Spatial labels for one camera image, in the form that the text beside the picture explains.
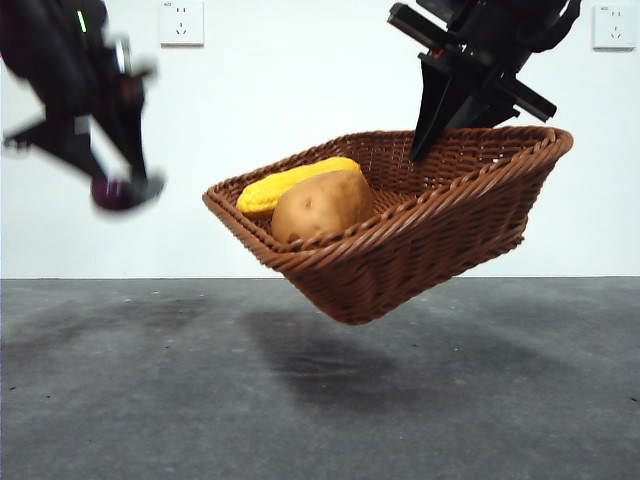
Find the wall socket plate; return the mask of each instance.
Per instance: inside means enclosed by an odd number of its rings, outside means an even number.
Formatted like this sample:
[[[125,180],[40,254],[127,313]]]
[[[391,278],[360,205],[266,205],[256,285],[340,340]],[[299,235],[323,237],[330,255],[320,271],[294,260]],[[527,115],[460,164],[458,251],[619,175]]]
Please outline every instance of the wall socket plate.
[[[637,5],[598,4],[593,7],[593,48],[636,48],[640,16]]]
[[[161,2],[160,45],[204,45],[203,0],[176,0]]]

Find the yellow corn cob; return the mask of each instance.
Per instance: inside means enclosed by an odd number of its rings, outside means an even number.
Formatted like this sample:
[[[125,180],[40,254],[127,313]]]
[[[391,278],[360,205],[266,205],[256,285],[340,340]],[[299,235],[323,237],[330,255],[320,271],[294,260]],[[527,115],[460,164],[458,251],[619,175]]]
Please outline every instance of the yellow corn cob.
[[[314,175],[334,170],[357,170],[360,165],[347,157],[331,157],[309,165],[301,165],[284,172],[272,173],[247,185],[236,203],[243,213],[265,215],[271,213],[284,192]]]

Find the concrete floor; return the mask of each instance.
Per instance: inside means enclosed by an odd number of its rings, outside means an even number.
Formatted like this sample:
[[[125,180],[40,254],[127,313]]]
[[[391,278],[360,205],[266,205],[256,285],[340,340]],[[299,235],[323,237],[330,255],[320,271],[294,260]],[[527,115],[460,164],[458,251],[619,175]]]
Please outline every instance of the concrete floor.
[[[6,480],[640,478],[640,278],[5,281]]]

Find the wicker basket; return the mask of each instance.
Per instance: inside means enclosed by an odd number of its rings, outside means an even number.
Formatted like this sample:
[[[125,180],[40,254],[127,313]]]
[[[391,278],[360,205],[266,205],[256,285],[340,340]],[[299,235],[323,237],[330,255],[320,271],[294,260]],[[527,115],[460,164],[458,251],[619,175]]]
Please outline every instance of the wicker basket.
[[[450,130],[414,163],[412,139],[412,131],[342,136],[214,185],[203,200],[318,308],[339,322],[367,323],[515,248],[545,178],[573,144],[569,133],[544,127]],[[337,155],[360,163],[374,191],[368,221],[283,244],[269,219],[252,221],[235,208],[249,183]]]

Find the white wall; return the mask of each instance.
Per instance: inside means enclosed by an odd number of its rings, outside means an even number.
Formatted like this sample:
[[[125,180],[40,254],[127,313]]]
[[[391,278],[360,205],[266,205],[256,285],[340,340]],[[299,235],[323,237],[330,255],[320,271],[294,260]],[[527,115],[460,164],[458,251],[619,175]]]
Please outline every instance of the white wall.
[[[391,0],[206,0],[206,46],[186,50],[159,47],[159,3],[107,2],[111,31],[129,34],[136,59],[157,61],[143,129],[151,170],[168,176],[164,195],[101,214],[66,167],[35,151],[4,154],[4,278],[273,276],[202,192],[337,135],[415,125],[421,48],[386,23]],[[592,5],[583,1],[570,36],[520,76],[559,106],[550,124],[571,131],[575,148],[545,184],[525,243],[471,275],[640,275],[640,53],[593,52]],[[3,130],[38,113],[3,67]],[[94,143],[119,168],[101,135]]]

